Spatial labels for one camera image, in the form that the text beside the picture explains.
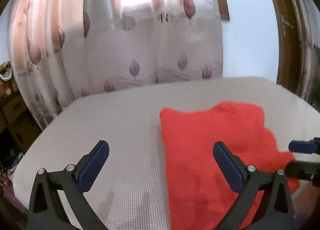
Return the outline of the red knit sweater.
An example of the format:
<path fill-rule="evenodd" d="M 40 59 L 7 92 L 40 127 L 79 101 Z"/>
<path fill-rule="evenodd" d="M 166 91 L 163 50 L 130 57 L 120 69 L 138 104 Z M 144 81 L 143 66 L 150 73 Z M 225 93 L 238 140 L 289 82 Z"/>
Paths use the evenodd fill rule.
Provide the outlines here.
<path fill-rule="evenodd" d="M 223 142 L 245 164 L 274 173 L 294 159 L 278 150 L 261 107 L 222 102 L 209 110 L 161 111 L 172 229 L 214 229 L 236 200 L 213 157 Z"/>

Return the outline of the beige woven table cloth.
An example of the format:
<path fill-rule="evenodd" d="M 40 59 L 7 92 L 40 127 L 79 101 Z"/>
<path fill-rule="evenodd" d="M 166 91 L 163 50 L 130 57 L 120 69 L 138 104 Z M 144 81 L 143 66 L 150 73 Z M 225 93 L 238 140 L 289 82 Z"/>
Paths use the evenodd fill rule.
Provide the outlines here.
<path fill-rule="evenodd" d="M 74 101 L 32 144 L 13 176 L 16 198 L 28 207 L 37 171 L 77 163 L 100 141 L 110 155 L 85 194 L 109 229 L 169 229 L 164 144 L 159 114 L 209 109 L 223 101 L 258 105 L 279 150 L 319 136 L 319 112 L 289 90 L 258 77 L 155 84 Z"/>

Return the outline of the wooden drawer cabinet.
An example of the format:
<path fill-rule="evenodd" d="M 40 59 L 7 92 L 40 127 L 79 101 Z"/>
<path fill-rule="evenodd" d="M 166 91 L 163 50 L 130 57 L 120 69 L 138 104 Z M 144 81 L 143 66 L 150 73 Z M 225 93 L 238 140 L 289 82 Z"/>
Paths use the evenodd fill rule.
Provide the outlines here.
<path fill-rule="evenodd" d="M 3 130 L 8 131 L 24 154 L 42 132 L 19 91 L 1 97 L 1 132 Z"/>

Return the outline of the leaf patterned curtain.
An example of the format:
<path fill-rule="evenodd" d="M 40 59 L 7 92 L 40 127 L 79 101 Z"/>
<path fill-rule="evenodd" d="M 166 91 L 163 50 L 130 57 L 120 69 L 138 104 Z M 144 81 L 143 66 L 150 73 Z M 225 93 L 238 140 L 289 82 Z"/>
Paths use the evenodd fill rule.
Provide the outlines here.
<path fill-rule="evenodd" d="M 9 51 L 42 129 L 81 97 L 223 73 L 217 0 L 12 0 Z"/>

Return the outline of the brown wooden door frame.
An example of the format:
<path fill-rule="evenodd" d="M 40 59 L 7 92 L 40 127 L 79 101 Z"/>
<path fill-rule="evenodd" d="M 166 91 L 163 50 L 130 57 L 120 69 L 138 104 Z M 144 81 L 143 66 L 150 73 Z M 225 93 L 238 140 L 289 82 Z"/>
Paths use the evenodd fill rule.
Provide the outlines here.
<path fill-rule="evenodd" d="M 272 0 L 279 37 L 277 83 L 297 93 L 300 83 L 301 57 L 298 23 L 292 0 Z"/>

